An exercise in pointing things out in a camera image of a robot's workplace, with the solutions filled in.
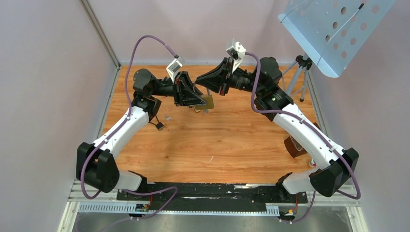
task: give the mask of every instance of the tripod leg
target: tripod leg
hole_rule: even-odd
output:
[[[286,93],[288,95],[290,95],[292,93],[292,90],[296,84],[297,79],[300,76],[300,73],[302,73],[303,67],[299,66],[299,68],[297,69],[296,73],[293,75],[291,82],[289,83],[288,88],[286,89]]]
[[[302,96],[300,97],[300,102],[303,102],[305,100],[305,92],[306,92],[306,86],[308,85],[308,77],[309,77],[309,71],[305,70],[305,78],[303,80]]]
[[[282,73],[282,89],[283,90],[285,90],[286,89],[286,86],[285,86],[285,74],[287,73],[287,72],[289,72],[289,70],[293,67],[293,66],[295,66],[297,64],[297,62],[296,62],[296,60],[291,64],[291,65],[289,65],[286,69],[285,69],[285,71],[283,71],[283,73]]]

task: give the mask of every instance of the perforated metal panel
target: perforated metal panel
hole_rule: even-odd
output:
[[[394,2],[289,0],[279,20],[323,74],[339,77]]]

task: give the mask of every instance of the white wall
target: white wall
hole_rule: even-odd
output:
[[[232,38],[261,57],[291,63],[302,54],[280,24],[286,0],[89,0],[122,63],[130,62],[135,42],[145,34],[163,39],[188,63],[220,63]],[[169,63],[155,41],[137,50],[137,63]]]
[[[0,3],[0,231],[56,231],[115,67],[81,4]]]
[[[409,9],[397,0],[340,78],[313,70],[331,137],[360,154],[355,173],[372,232],[410,228]]]

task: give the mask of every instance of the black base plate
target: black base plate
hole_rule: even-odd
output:
[[[156,182],[148,184],[148,192],[154,192],[167,187],[176,186],[178,193],[167,205],[166,210],[179,211],[235,211],[258,212],[266,211],[265,203],[295,203],[296,195],[288,195],[284,200],[279,196],[276,186],[258,186],[255,188],[235,188],[246,184],[214,184],[214,183],[169,183]],[[156,194],[150,210],[158,210],[173,194],[174,190]],[[298,193],[298,202],[307,203],[303,193]],[[148,201],[149,197],[138,197],[125,192],[118,192],[120,201]]]

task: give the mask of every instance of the brass padlock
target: brass padlock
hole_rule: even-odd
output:
[[[206,102],[206,105],[196,105],[194,106],[195,111],[197,110],[210,110],[214,108],[214,100],[212,99],[212,95],[202,95],[201,98],[203,98]]]

